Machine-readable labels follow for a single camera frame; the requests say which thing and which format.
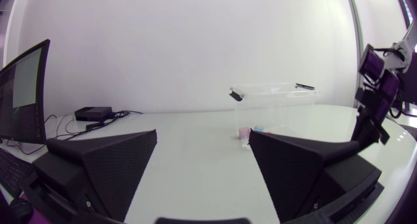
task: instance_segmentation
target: black cable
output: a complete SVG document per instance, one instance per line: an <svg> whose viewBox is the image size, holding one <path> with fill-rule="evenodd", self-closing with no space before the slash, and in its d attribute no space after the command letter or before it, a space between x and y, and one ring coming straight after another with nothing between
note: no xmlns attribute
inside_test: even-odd
<svg viewBox="0 0 417 224"><path fill-rule="evenodd" d="M81 133L81 132L69 132L67 129L66 129L66 127L71 123L71 122L73 122L74 121L74 117L75 117L75 115L74 116L72 116L72 120L70 120L69 122L67 122L66 124L65 124L65 132L66 133L69 133L69 134L72 134L72 135L74 135L74 134L76 134L76 133Z"/></svg>
<svg viewBox="0 0 417 224"><path fill-rule="evenodd" d="M122 112L129 112L129 113L139 113L139 114L143 114L139 111L131 111L131 110L122 110Z"/></svg>
<svg viewBox="0 0 417 224"><path fill-rule="evenodd" d="M401 110L400 111L398 111L398 113L397 113L397 115L394 115L393 113L392 113L392 108L390 108L390 115L391 115L391 117L392 118L394 118L394 119L398 119L400 116L401 116Z"/></svg>
<svg viewBox="0 0 417 224"><path fill-rule="evenodd" d="M62 123L62 121L64 120L64 118L65 117L67 117L68 115L65 115L60 121L59 121L59 124L58 124L58 127L57 127L57 136L58 136L58 129L59 129L59 126L61 125L61 123Z"/></svg>
<svg viewBox="0 0 417 224"><path fill-rule="evenodd" d="M383 51L384 55L385 55L386 52L391 52L394 55L396 55L399 59L401 59L403 62L405 61L405 56L399 50L392 49L392 48L377 48L377 49L374 49L374 50L375 51Z"/></svg>
<svg viewBox="0 0 417 224"><path fill-rule="evenodd" d="M55 116L54 114L51 114L50 116L47 117L47 119L44 121L44 124L51 118L51 117L55 117L55 119L57 119L57 116Z"/></svg>
<svg viewBox="0 0 417 224"><path fill-rule="evenodd" d="M10 142L10 140L8 140L8 139L7 139L6 146L9 146L9 147L15 147L15 146L18 146L18 145L10 145L10 144L9 144L9 142Z"/></svg>
<svg viewBox="0 0 417 224"><path fill-rule="evenodd" d="M106 127L106 126L110 125L111 123L115 122L117 119L123 118L123 117L125 117L129 114L130 113L128 111L119 111L119 112L113 113L113 119L111 119L109 122L103 122L104 124L102 126L98 126L98 127L93 128L93 129L85 130L83 132L78 132L78 133L76 133L76 134L72 135L71 137L66 138L64 140L70 140L70 139L73 139L77 136L83 135L85 133L89 133L93 130L101 129L101 128Z"/></svg>
<svg viewBox="0 0 417 224"><path fill-rule="evenodd" d="M23 152L25 155L31 155L31 154L33 154L33 153L35 153L35 152L37 152L37 151L39 151L40 149L42 149L44 146L46 146L46 145L42 145L41 147L39 147L38 149L35 149L34 151L32 151L32 152L25 152L21 147L19 147L19 144L17 144L17 145L10 145L8 142L9 142L10 140L7 140L7 143L6 143L6 146L9 146L9 147L17 147L21 152Z"/></svg>

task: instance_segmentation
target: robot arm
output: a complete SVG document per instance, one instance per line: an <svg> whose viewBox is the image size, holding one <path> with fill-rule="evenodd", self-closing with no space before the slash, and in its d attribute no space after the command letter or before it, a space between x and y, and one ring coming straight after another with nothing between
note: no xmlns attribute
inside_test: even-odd
<svg viewBox="0 0 417 224"><path fill-rule="evenodd" d="M417 18L417 5L406 0L413 17ZM405 73L410 66L412 52L417 44L417 26L409 27L404 39L391 48L374 49L367 45L359 66L366 79L355 98L361 103L351 140L358 141L361 150L379 140L385 144L389 135L382 127L399 88L398 72ZM383 51L380 58L376 51Z"/></svg>

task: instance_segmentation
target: curved monitor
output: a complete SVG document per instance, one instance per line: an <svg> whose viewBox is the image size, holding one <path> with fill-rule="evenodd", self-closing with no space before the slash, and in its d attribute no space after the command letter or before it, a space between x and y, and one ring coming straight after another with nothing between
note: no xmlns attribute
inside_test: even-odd
<svg viewBox="0 0 417 224"><path fill-rule="evenodd" d="M44 144L44 75L49 40L0 71L0 138Z"/></svg>

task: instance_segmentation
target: clear plastic box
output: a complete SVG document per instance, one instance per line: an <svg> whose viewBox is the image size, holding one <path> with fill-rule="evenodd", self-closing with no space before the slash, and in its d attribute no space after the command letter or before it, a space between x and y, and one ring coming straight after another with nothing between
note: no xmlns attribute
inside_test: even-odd
<svg viewBox="0 0 417 224"><path fill-rule="evenodd" d="M319 91L296 83L233 85L237 136L248 147L250 129L300 137Z"/></svg>

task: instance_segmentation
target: white desk surface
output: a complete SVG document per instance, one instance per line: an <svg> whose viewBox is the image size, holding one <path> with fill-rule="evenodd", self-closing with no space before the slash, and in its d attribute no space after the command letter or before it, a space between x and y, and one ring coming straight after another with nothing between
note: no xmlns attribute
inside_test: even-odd
<svg viewBox="0 0 417 224"><path fill-rule="evenodd" d="M417 106L414 104L410 104L410 109L412 109L412 114L417 116ZM394 119L398 124L411 126L417 129L417 117L408 117L404 114L401 114L401 116L398 119Z"/></svg>
<svg viewBox="0 0 417 224"><path fill-rule="evenodd" d="M291 129L301 137L322 141L348 141L356 110L349 107L316 105L305 122L302 108L288 112ZM63 120L60 133L71 116ZM47 134L55 136L59 122L47 122ZM82 130L84 122L69 124L70 131ZM360 153L381 171L385 187L359 223L384 223L394 210L416 164L415 140L402 127L386 119L390 140L371 145ZM154 223L158 217L179 219L229 219L246 217L252 223L278 223L262 174L250 150L235 137L233 111L208 113L144 114L119 119L100 130L81 135L88 139L156 129L156 145L130 206L126 223ZM42 149L25 156L1 145L16 156L33 161Z"/></svg>

